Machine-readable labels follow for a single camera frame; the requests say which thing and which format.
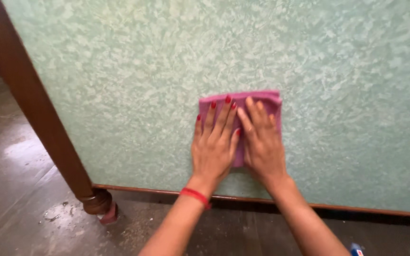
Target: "wet floor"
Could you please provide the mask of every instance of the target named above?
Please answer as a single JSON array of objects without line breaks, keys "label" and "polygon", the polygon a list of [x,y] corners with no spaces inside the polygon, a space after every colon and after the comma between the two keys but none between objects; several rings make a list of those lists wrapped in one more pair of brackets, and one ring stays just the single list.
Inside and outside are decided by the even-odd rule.
[{"label": "wet floor", "polygon": [[[136,255],[174,198],[111,192],[120,218],[103,226],[83,211],[0,78],[0,255]],[[281,215],[215,205],[186,255],[301,255]],[[365,256],[410,256],[410,226],[325,222],[346,246],[362,245]]]}]

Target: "dark wooden floor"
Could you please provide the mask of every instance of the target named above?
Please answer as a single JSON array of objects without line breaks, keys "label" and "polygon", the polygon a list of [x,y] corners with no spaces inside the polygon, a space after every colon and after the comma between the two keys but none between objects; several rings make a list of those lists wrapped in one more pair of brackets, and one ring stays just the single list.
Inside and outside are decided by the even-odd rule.
[{"label": "dark wooden floor", "polygon": [[[121,216],[102,226],[82,210],[0,78],[0,255],[135,255],[174,197],[112,193]],[[273,206],[214,207],[200,219],[187,255],[300,255]],[[410,256],[410,219],[320,213],[345,246],[358,243],[365,256]]]}]

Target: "microfiber cloth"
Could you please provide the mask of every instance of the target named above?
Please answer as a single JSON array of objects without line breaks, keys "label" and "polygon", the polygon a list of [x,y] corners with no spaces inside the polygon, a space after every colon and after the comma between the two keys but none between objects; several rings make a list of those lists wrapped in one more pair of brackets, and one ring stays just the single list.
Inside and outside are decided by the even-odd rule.
[{"label": "microfiber cloth", "polygon": [[[265,106],[265,110],[268,115],[273,114],[276,119],[276,126],[278,127],[278,131],[281,133],[281,105],[282,100],[279,98],[279,91],[276,90],[265,90],[265,91],[247,91],[247,92],[238,92],[238,93],[228,93],[228,94],[221,94],[210,96],[206,98],[199,99],[199,114],[202,116],[203,120],[206,117],[208,109],[210,107],[211,102],[216,101],[216,115],[214,116],[214,122],[216,122],[216,118],[221,112],[222,106],[225,103],[225,97],[230,95],[232,97],[232,102],[236,102],[238,108],[243,108],[245,112],[248,114],[248,109],[246,108],[245,100],[248,96],[251,96],[254,100],[254,103],[257,101],[261,101]],[[244,160],[244,130],[242,127],[242,122],[238,118],[235,117],[234,125],[232,128],[232,132],[236,129],[241,128],[242,133],[240,135],[240,141],[238,142],[238,147],[236,149],[236,157],[235,161],[232,164],[232,167],[241,167],[243,166]]]}]

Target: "green object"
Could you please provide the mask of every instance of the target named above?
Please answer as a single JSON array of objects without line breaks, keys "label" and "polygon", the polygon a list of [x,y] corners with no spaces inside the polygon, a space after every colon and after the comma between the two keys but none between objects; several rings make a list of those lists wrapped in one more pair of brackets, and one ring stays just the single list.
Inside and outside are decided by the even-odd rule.
[{"label": "green object", "polygon": [[410,0],[3,3],[94,183],[180,190],[198,99],[278,89],[309,202],[410,211]]}]

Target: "right hand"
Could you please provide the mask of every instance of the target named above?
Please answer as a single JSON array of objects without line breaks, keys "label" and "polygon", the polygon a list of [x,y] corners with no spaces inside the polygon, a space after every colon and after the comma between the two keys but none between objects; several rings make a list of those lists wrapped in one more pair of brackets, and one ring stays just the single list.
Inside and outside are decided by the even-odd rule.
[{"label": "right hand", "polygon": [[262,102],[254,104],[248,97],[246,106],[251,119],[242,108],[237,111],[245,131],[245,165],[270,193],[291,180],[286,171],[284,146],[276,128],[276,119],[267,115]]}]

